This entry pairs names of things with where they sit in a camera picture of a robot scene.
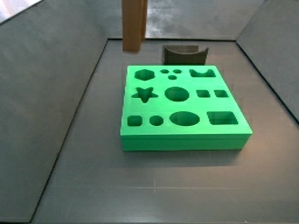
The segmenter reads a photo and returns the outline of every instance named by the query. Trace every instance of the circular hole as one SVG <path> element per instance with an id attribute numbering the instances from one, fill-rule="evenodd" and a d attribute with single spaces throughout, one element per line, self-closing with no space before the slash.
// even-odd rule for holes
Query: circular hole
<path id="1" fill-rule="evenodd" d="M 183 71 L 180 69 L 174 69 L 172 70 L 176 74 L 180 74 Z"/>
<path id="2" fill-rule="evenodd" d="M 164 119 L 163 119 L 159 115 L 154 115 L 154 116 L 150 118 L 150 123 L 151 123 L 154 126 L 160 126 L 160 125 L 164 123 Z"/>
<path id="3" fill-rule="evenodd" d="M 167 69 L 163 69 L 163 70 L 162 70 L 162 73 L 163 73 L 163 74 L 168 74 L 170 71 L 168 71 Z"/>
<path id="4" fill-rule="evenodd" d="M 184 102 L 190 98 L 188 91 L 182 87 L 170 87 L 164 91 L 168 100 L 174 102 Z"/>
<path id="5" fill-rule="evenodd" d="M 171 81 L 174 81 L 174 80 L 176 80 L 178 78 L 176 78 L 175 75 L 170 75 L 170 76 L 168 76 L 168 79 L 170 79 Z"/>
<path id="6" fill-rule="evenodd" d="M 192 126 L 200 121 L 199 116 L 187 111 L 172 113 L 170 119 L 172 123 L 180 126 Z"/>

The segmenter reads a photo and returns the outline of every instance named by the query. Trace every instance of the gray wall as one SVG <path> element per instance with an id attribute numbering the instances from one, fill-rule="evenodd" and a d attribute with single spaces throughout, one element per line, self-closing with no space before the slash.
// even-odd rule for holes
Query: gray wall
<path id="1" fill-rule="evenodd" d="M 0 26 L 0 221 L 29 221 L 107 39 L 86 1 Z"/>
<path id="2" fill-rule="evenodd" d="M 111 38 L 122 38 L 122 0 L 88 0 Z M 235 40 L 264 0 L 148 0 L 146 37 Z"/>
<path id="3" fill-rule="evenodd" d="M 267 0 L 238 43 L 299 120 L 299 1 Z"/>

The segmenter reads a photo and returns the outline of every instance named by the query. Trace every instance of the oval hole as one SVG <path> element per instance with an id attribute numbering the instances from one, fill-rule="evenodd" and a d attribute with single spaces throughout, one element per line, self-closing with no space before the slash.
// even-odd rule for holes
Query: oval hole
<path id="1" fill-rule="evenodd" d="M 192 126 L 200 121 L 199 116 L 188 111 L 179 111 L 172 113 L 170 119 L 172 123 L 180 126 Z"/>

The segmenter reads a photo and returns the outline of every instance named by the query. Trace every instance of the star-shaped hole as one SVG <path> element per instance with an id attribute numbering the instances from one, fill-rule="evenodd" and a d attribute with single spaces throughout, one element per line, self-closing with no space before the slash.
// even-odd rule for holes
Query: star-shaped hole
<path id="1" fill-rule="evenodd" d="M 154 88 L 150 87 L 150 88 L 140 88 L 138 87 L 136 89 L 136 94 L 132 95 L 134 98 L 140 98 L 143 103 L 147 103 L 150 98 L 156 98 L 159 95 L 158 94 L 154 94 Z"/>

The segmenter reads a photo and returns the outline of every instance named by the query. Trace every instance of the hexagonal hole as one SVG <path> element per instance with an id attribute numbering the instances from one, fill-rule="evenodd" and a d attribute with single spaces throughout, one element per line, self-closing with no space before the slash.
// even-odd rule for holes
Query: hexagonal hole
<path id="1" fill-rule="evenodd" d="M 143 69 L 138 72 L 135 72 L 135 78 L 140 81 L 150 81 L 155 78 L 155 72 L 147 69 Z"/>

